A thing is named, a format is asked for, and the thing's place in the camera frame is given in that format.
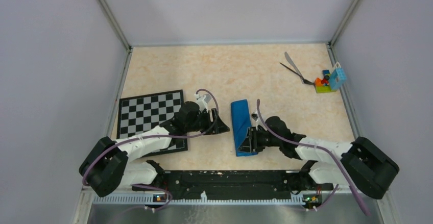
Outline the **blue satin napkin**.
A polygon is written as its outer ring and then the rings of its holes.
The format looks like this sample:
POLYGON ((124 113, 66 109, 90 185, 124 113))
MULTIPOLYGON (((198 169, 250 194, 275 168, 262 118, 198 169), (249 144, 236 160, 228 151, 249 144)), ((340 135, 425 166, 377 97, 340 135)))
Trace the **blue satin napkin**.
POLYGON ((234 140, 234 148, 235 154, 237 157, 242 156, 253 156, 258 153, 237 153, 236 152, 236 135, 239 129, 243 127, 251 127, 251 119, 249 113, 248 100, 242 99, 238 101, 234 101, 230 104, 231 111, 231 123, 232 123, 232 131, 233 131, 233 140, 234 140))

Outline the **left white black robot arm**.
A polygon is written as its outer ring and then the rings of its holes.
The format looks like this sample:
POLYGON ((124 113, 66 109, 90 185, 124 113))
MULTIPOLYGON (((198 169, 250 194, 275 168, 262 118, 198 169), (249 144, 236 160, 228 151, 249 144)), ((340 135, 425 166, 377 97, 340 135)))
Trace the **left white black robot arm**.
POLYGON ((111 194, 120 186, 144 184, 152 190, 162 187, 162 168, 146 162, 132 162, 157 150, 174 145, 177 139, 227 133, 230 128, 220 119, 218 108, 207 110, 195 102, 185 102, 174 116, 147 132, 120 140, 103 137, 79 167, 82 184, 99 197, 111 194))

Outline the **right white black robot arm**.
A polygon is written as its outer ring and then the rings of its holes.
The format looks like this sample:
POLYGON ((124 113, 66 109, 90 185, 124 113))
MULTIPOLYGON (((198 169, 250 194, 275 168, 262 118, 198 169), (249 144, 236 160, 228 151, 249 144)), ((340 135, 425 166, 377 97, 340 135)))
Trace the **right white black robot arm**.
POLYGON ((379 200, 400 171, 395 161, 365 137, 353 142, 314 139, 291 132, 278 116, 256 126, 243 123, 233 128, 239 155, 256 155, 267 147, 277 147, 288 158, 305 160, 305 172, 299 175, 305 189, 340 184, 379 200))

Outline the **black white checkerboard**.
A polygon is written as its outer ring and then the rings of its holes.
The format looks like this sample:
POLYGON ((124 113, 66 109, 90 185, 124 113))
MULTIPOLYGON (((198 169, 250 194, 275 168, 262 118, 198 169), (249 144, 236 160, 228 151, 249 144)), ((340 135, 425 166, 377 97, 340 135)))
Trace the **black white checkerboard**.
POLYGON ((182 89, 120 99, 116 138, 124 139, 149 131, 173 118, 183 102, 182 89))

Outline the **colourful toy block set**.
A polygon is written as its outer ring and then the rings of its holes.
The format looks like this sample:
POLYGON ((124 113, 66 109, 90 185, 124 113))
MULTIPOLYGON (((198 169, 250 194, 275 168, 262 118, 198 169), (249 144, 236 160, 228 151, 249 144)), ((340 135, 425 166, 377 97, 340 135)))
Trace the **colourful toy block set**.
POLYGON ((314 81, 316 93, 336 92, 346 82, 347 76, 340 63, 337 62, 332 71, 329 69, 322 70, 322 77, 314 81))

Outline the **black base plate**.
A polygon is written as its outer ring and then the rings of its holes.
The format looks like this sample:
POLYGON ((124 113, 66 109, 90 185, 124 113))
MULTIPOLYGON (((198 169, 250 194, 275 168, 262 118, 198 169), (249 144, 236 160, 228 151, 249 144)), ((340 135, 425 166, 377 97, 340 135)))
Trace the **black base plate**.
POLYGON ((286 170, 172 170, 151 184, 169 191, 175 200, 289 200, 303 191, 332 191, 305 172, 286 170))

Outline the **aluminium front rail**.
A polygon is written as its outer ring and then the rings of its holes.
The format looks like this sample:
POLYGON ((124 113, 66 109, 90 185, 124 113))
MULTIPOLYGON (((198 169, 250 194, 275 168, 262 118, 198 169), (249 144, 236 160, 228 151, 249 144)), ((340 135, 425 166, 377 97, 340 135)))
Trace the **aluminium front rail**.
POLYGON ((400 223, 390 194, 363 195, 316 184, 297 170, 166 171, 160 191, 126 187, 82 192, 74 223, 400 223))

